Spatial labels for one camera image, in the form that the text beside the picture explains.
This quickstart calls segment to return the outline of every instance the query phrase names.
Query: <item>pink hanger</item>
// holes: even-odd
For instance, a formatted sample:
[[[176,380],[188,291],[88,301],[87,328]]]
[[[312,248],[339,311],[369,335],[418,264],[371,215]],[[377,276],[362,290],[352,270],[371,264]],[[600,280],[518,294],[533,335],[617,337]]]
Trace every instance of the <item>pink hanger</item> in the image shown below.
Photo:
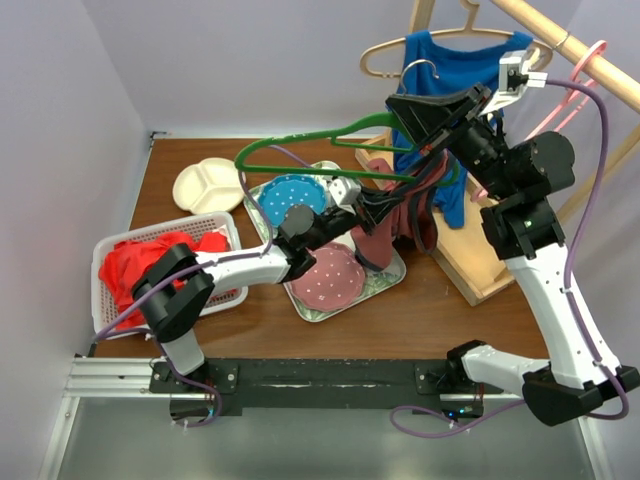
[[[572,82],[582,83],[578,79],[578,75],[580,75],[580,72],[582,72],[584,66],[589,63],[589,61],[594,56],[601,55],[606,49],[606,40],[598,40],[596,43],[594,43],[591,48],[589,48],[589,50],[585,52],[580,61],[576,63],[576,66],[571,71],[569,80]],[[598,86],[598,83],[592,78],[589,78],[586,82],[583,83],[583,85],[589,88],[595,88]],[[542,122],[540,122],[540,124],[536,128],[533,129],[533,131],[529,135],[527,135],[527,138],[525,140],[529,140],[531,137],[540,133],[543,128],[549,125],[549,123],[551,123],[551,121],[554,120],[560,114],[560,112],[562,112],[562,110],[571,105],[580,95],[583,94],[581,92],[578,92],[577,90],[568,90],[562,101],[551,111],[551,113],[549,113],[549,115],[547,115],[544,120],[542,120]],[[582,102],[580,102],[580,104],[576,108],[574,108],[573,111],[571,111],[571,113],[569,113],[569,115],[567,115],[556,128],[553,129],[553,131],[559,132],[562,128],[564,128],[573,119],[573,117],[575,117],[578,112],[582,110],[582,107],[584,107],[588,101],[589,97],[584,95],[584,99],[582,100]],[[471,201],[477,202],[479,199],[486,196],[487,191],[484,188],[479,188],[471,195]]]

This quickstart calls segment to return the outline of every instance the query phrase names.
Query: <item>red cloth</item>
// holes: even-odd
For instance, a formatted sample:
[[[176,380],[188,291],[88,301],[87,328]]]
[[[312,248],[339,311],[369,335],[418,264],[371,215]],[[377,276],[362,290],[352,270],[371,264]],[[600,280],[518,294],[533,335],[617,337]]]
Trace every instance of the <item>red cloth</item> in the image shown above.
[[[169,232],[160,235],[152,242],[125,241],[116,244],[105,257],[98,276],[113,295],[118,313],[122,313],[133,303],[131,289],[140,277],[170,247],[178,243],[186,243],[193,251],[210,253],[225,252],[229,248],[227,237],[218,232],[205,233],[199,243],[194,242],[187,233]],[[136,310],[118,325],[116,330],[136,327],[144,323],[144,317]]]
[[[387,268],[393,258],[393,240],[400,236],[414,239],[423,253],[431,253],[436,247],[438,229],[431,213],[430,200],[432,198],[427,196],[425,189],[435,191],[435,183],[447,171],[447,161],[448,155],[445,151],[433,171],[419,185],[409,190],[404,201],[376,226],[371,235],[367,235],[362,227],[355,227],[351,230],[351,238],[353,238],[358,256],[364,261],[365,266],[375,270]],[[367,166],[375,172],[393,173],[383,158],[374,158]],[[397,182],[389,181],[384,190],[393,191],[397,186]],[[412,198],[416,194],[420,195],[416,199],[418,202],[414,207],[411,207]],[[413,225],[413,216],[415,216],[417,225]]]

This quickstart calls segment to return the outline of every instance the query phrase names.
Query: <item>blue t-shirt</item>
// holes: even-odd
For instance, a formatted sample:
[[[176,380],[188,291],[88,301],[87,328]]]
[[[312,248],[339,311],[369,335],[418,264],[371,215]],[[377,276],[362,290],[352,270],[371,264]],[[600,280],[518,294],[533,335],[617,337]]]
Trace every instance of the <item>blue t-shirt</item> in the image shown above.
[[[533,39],[524,33],[514,34],[503,44],[470,52],[452,50],[434,43],[431,33],[422,31],[408,35],[405,43],[405,68],[418,59],[431,60],[436,66],[438,78],[433,76],[433,68],[428,63],[418,64],[404,76],[406,92],[398,87],[398,93],[412,95],[448,95],[467,90],[481,83],[491,91],[498,88],[500,57],[507,52],[525,50]],[[412,144],[396,130],[392,131],[393,145],[410,148]],[[422,156],[420,152],[396,153],[393,165],[396,173],[401,173]],[[444,188],[438,188],[434,204],[444,212],[447,224],[453,228],[464,225],[464,188],[466,171],[460,169],[457,181]]]

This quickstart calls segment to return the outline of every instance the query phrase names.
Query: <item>white basket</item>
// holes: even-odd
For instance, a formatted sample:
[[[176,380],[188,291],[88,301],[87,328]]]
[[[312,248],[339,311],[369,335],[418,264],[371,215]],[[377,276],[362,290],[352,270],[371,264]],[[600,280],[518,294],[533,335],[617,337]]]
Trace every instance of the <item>white basket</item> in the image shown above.
[[[93,261],[91,262],[91,315],[93,316],[93,328],[96,333],[113,322],[118,316],[118,309],[113,302],[111,292],[98,277],[104,258],[117,243],[125,240],[150,242],[163,233],[176,231],[188,233],[194,241],[198,242],[205,233],[222,227],[225,227],[229,234],[228,240],[231,249],[240,250],[242,246],[240,245],[238,230],[233,223],[233,218],[226,212],[194,215],[170,222],[157,223],[156,225],[121,233],[100,241],[93,250]],[[247,298],[248,292],[249,289],[247,287],[242,287],[236,289],[235,292],[227,292],[211,297],[202,309],[200,316],[240,305]]]

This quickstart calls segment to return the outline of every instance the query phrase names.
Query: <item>brown tabletop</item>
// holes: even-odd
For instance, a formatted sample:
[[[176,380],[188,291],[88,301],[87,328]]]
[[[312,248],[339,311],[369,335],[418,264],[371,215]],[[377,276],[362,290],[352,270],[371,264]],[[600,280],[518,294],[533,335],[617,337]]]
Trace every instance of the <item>brown tabletop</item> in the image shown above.
[[[251,140],[157,140],[152,151],[131,228],[188,215],[173,203],[171,188],[187,165],[207,157],[233,159]],[[292,145],[309,162],[332,160],[359,169],[353,150],[325,141]],[[260,150],[251,163],[287,164],[283,154]],[[258,185],[273,176],[249,175]],[[232,212],[244,247],[260,245],[243,206]],[[438,265],[410,242],[397,249],[407,276],[391,289],[324,322],[302,320],[281,285],[249,288],[240,306],[201,318],[196,335],[210,357],[261,358],[440,358],[468,340],[528,357],[547,355],[533,315],[517,285],[471,307]],[[157,351],[140,335],[101,342],[98,357],[151,357]]]

